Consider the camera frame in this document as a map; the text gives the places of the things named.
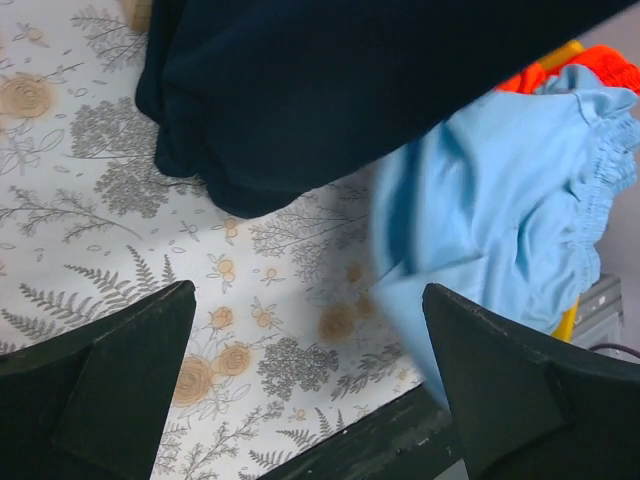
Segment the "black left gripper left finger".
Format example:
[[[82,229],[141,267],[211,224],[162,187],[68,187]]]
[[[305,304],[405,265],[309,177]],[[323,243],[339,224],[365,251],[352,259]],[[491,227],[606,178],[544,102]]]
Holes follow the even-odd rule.
[[[149,478],[195,310],[178,281],[2,356],[2,478]]]

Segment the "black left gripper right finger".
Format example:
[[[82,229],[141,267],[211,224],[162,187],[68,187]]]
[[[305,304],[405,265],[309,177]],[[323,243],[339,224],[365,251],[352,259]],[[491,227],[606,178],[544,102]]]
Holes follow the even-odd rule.
[[[471,479],[636,479],[639,367],[429,284],[423,311]]]

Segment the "light blue shorts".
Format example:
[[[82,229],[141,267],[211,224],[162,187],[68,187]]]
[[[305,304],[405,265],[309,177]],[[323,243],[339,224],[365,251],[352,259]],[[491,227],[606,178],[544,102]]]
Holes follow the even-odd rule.
[[[599,279],[596,243],[636,182],[637,102],[569,65],[532,94],[487,93],[379,161],[371,294],[438,403],[425,287],[552,333]]]

